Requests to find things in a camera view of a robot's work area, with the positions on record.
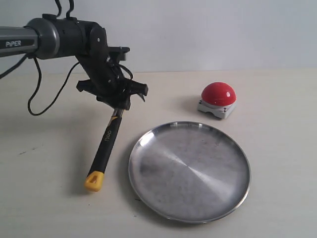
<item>robotic arm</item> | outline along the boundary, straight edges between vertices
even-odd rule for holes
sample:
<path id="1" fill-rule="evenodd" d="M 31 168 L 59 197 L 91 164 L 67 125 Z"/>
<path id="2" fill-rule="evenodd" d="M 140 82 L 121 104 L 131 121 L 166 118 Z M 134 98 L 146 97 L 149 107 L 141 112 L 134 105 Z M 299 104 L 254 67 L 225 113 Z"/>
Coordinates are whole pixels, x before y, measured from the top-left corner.
<path id="1" fill-rule="evenodd" d="M 0 27 L 0 57 L 25 54 L 24 59 L 46 60 L 68 56 L 78 59 L 89 80 L 79 81 L 77 89 L 95 95 L 97 101 L 114 108 L 84 184 L 87 190 L 99 191 L 123 111 L 131 106 L 130 96 L 137 94 L 144 100 L 148 87 L 133 81 L 132 73 L 120 65 L 119 62 L 125 60 L 126 53 L 130 51 L 128 47 L 109 47 L 106 31 L 99 24 L 70 17 L 73 0 L 69 0 L 66 18 L 58 19 L 61 6 L 59 0 L 55 2 L 58 15 L 43 14 L 42 18 L 34 18 L 24 27 Z M 130 75 L 130 79 L 121 69 Z"/>

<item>red button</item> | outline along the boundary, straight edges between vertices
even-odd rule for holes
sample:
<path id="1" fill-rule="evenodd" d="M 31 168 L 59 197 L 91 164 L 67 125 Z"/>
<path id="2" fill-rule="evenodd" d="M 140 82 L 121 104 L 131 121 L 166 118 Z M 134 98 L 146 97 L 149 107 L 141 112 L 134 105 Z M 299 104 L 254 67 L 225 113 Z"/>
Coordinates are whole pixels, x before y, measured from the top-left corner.
<path id="1" fill-rule="evenodd" d="M 202 99 L 211 105 L 228 106 L 236 101 L 236 94 L 228 84 L 215 82 L 203 90 Z"/>

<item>stainless steel plate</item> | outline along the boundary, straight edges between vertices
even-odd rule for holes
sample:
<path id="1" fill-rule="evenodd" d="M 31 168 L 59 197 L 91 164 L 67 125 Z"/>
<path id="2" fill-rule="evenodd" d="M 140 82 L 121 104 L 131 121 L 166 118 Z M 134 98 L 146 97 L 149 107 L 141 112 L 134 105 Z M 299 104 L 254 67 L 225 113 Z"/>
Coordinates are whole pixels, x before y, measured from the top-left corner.
<path id="1" fill-rule="evenodd" d="M 241 148 L 220 130 L 180 121 L 140 138 L 131 152 L 129 177 L 140 199 L 160 215 L 205 223 L 244 201 L 250 167 Z"/>

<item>table surface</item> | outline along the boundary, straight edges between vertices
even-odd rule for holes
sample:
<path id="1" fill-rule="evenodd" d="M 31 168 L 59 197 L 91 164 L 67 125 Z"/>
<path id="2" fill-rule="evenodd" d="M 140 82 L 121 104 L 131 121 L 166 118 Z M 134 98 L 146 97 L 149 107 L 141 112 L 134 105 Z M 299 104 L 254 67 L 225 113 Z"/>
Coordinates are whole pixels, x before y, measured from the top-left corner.
<path id="1" fill-rule="evenodd" d="M 137 73 L 146 103 L 132 98 L 108 163 L 103 188 L 83 182 L 112 109 L 78 92 L 73 74 L 44 115 L 27 112 L 36 75 L 0 81 L 0 237 L 3 238 L 315 238 L 317 235 L 317 69 Z M 65 75 L 44 75 L 32 108 L 54 98 Z M 197 111 L 205 86 L 229 83 L 237 107 L 225 120 Z M 247 155 L 249 195 L 229 216 L 203 225 L 166 220 L 138 201 L 127 162 L 151 128 L 190 120 L 230 135 Z"/>

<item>white wall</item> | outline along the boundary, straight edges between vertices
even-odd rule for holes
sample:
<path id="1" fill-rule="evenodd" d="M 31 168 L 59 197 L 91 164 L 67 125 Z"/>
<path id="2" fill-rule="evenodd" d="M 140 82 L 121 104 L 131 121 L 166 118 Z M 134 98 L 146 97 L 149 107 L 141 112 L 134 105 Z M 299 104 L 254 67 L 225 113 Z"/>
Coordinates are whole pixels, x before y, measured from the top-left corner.
<path id="1" fill-rule="evenodd" d="M 0 25 L 56 12 L 53 0 L 1 0 Z M 75 0 L 72 15 L 104 26 L 109 45 L 129 46 L 134 72 L 317 66 L 316 0 Z M 18 59 L 1 58 L 0 70 Z M 40 63 L 61 73 L 74 62 Z M 18 72 L 35 72 L 32 61 Z"/>

